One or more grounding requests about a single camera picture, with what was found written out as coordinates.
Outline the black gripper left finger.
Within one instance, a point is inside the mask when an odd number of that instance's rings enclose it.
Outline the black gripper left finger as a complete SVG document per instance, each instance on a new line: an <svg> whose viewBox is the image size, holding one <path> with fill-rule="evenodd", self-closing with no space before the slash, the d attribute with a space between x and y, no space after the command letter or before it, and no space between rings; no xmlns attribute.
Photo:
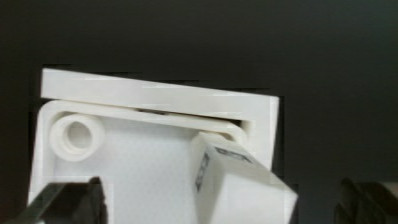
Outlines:
<svg viewBox="0 0 398 224"><path fill-rule="evenodd" d="M17 216L17 224L108 224L101 179L49 183Z"/></svg>

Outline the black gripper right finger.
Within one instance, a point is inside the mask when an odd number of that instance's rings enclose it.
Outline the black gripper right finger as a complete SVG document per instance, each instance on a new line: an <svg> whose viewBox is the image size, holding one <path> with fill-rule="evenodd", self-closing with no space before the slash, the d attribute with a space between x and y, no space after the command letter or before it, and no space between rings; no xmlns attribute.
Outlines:
<svg viewBox="0 0 398 224"><path fill-rule="evenodd" d="M341 180L333 224L398 224L398 182Z"/></svg>

